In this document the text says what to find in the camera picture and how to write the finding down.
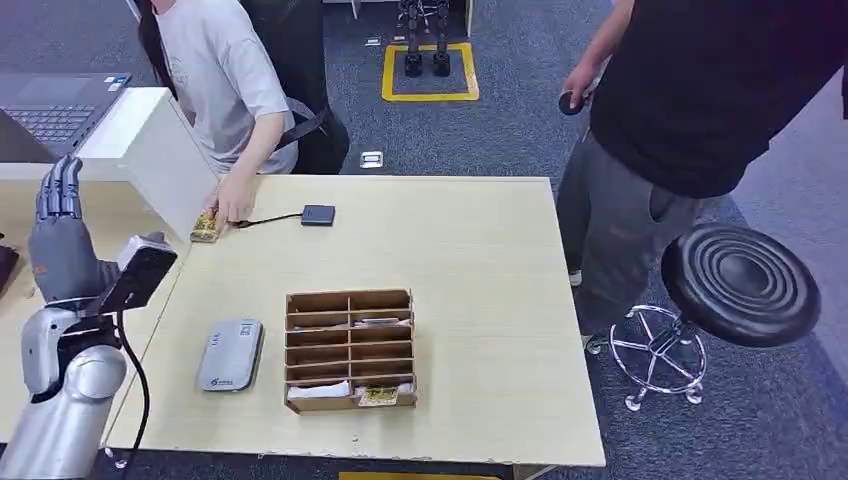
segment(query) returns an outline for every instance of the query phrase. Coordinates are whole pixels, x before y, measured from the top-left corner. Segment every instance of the woman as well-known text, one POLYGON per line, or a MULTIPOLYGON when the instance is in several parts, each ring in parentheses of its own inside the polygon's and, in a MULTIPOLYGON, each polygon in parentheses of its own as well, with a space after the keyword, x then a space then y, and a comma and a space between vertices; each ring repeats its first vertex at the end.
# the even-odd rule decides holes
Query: woman
POLYGON ((275 151, 295 120, 265 47, 238 0, 137 0, 139 36, 157 79, 224 174, 217 227, 246 219, 257 173, 289 173, 297 143, 275 151))

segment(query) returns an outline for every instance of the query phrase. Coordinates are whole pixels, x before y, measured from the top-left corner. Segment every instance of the black office chair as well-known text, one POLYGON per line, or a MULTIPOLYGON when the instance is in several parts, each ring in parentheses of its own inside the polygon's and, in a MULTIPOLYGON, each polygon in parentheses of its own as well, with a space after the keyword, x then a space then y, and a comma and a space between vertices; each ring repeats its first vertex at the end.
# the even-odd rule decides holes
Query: black office chair
POLYGON ((324 68, 324 18, 321 0, 241 0, 253 29, 265 45, 286 96, 306 106, 293 107, 297 126, 283 134, 278 148, 299 141, 292 173, 338 174, 350 137, 330 108, 324 68))
POLYGON ((633 307, 629 321, 638 320, 643 342, 623 338, 629 325, 610 329, 613 357, 640 386, 625 399, 632 411, 639 410, 649 390, 683 393, 690 403, 701 403, 707 359, 699 330, 735 345, 767 348, 806 335, 819 318, 821 296, 807 267, 776 240, 748 228, 696 226, 665 250, 662 278, 680 315, 650 305, 633 307), (655 321, 667 326, 660 330, 655 321), (631 355, 627 359, 625 352, 631 355), (679 361, 686 353, 697 365, 694 371, 679 361), (648 360, 646 369, 644 362, 631 362, 640 355, 648 360), (657 367, 670 368, 676 380, 657 381, 657 367))

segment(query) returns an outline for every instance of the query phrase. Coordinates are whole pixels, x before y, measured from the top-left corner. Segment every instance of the cardboard organizer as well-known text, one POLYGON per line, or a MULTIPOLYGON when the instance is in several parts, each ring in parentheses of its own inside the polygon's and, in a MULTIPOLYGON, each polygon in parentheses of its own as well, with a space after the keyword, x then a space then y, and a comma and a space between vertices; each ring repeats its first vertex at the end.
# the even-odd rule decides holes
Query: cardboard organizer
POLYGON ((286 405, 297 413, 414 406, 414 328, 406 290, 287 295, 286 405), (299 396, 314 387, 333 393, 299 396), (389 399, 373 402, 375 393, 389 399))

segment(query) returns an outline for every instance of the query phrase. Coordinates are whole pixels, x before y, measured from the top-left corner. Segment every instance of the gray power bank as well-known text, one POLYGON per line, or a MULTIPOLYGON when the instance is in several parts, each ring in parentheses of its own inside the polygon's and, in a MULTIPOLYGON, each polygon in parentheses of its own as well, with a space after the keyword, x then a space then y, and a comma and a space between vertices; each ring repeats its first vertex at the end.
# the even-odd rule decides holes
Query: gray power bank
POLYGON ((197 385, 207 392, 244 390, 253 382, 262 342, 257 320, 222 320, 212 327, 197 372, 197 385))

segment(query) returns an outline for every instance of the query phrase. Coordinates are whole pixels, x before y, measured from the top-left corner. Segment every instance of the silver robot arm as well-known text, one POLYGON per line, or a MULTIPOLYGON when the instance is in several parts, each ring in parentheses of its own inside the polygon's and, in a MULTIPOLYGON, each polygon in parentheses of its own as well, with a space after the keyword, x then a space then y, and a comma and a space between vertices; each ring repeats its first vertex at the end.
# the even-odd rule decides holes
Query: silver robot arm
POLYGON ((146 305, 176 260, 161 234, 132 237, 121 265, 98 260, 82 222, 81 167, 78 159, 63 158, 36 197, 29 249, 48 303, 21 334, 31 397, 0 458, 2 480, 89 475, 126 376, 120 349, 127 345, 118 338, 125 338, 118 328, 123 312, 146 305))

